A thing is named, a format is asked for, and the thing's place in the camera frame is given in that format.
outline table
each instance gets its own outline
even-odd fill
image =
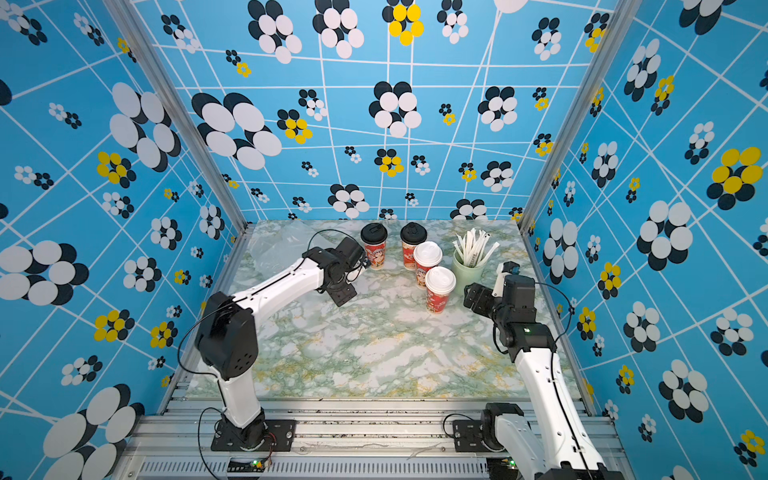
[[[258,256],[270,239],[291,221],[269,220],[255,226],[246,253],[230,288],[245,290],[265,280],[257,270]],[[508,355],[496,351],[492,321],[462,305],[454,292],[442,314],[427,311],[425,291],[415,286],[415,273],[402,265],[401,220],[381,220],[389,231],[386,261],[381,270],[367,270],[354,282],[358,295],[336,307],[327,294],[308,293],[257,326],[259,357],[252,367],[257,395],[284,397],[399,397],[467,399],[527,398],[528,393]],[[359,241],[364,220],[308,220],[311,230],[336,228]],[[450,267],[456,234],[473,227],[491,235],[501,246],[482,277],[492,287],[496,266],[514,260],[521,274],[535,277],[517,225],[510,220],[419,222],[429,240],[443,249],[441,265]],[[340,233],[321,233],[333,245]],[[295,259],[285,259],[287,265]],[[554,328],[545,298],[536,293],[537,321]],[[573,399],[581,398],[571,365],[561,353],[564,377]],[[218,397],[209,376],[195,376],[187,397]]]

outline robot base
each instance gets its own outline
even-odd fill
[[[454,420],[453,446],[457,452],[503,452],[491,450],[483,441],[480,420]]]
[[[290,452],[296,420],[265,420],[264,411],[243,429],[222,415],[216,424],[210,449],[214,452]]]

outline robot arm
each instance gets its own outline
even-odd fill
[[[606,469],[584,430],[565,385],[550,329],[535,321],[535,282],[518,271],[516,263],[506,262],[497,270],[493,290],[479,283],[467,286],[464,306],[492,319],[501,332],[502,344],[531,397],[541,441],[519,407],[504,403],[489,403],[483,410],[483,440],[491,449],[506,449],[525,480],[623,478]]]
[[[259,322],[310,290],[328,292],[342,306],[357,294],[349,282],[370,265],[365,250],[352,238],[328,250],[315,247],[302,257],[248,290],[232,296],[215,293],[195,337],[203,362],[217,377],[225,407],[224,428],[244,449],[256,448],[267,434],[250,373],[259,355]]]

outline patterned wall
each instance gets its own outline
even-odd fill
[[[616,3],[133,5],[255,222],[508,218]]]
[[[766,24],[643,2],[528,232],[638,478],[768,478]]]
[[[0,478],[103,478],[237,233],[99,1],[0,19]]]

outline paper cup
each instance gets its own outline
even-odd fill
[[[369,223],[360,231],[360,238],[366,249],[368,260],[371,260],[371,270],[381,269],[384,266],[386,253],[386,227],[380,223]]]
[[[444,266],[429,269],[426,275],[427,310],[442,313],[451,292],[456,288],[456,275]]]
[[[442,260],[442,250],[435,242],[424,242],[413,249],[413,259],[416,261],[416,286],[426,289],[427,272]]]
[[[363,244],[366,249],[368,260],[371,260],[371,270],[380,270],[384,266],[384,256],[386,254],[386,241],[378,245]]]
[[[402,242],[402,265],[408,270],[416,270],[416,260],[413,259],[413,249],[416,245]]]
[[[411,222],[400,230],[400,240],[402,241],[402,265],[408,270],[416,270],[413,249],[427,240],[427,230],[418,223]]]

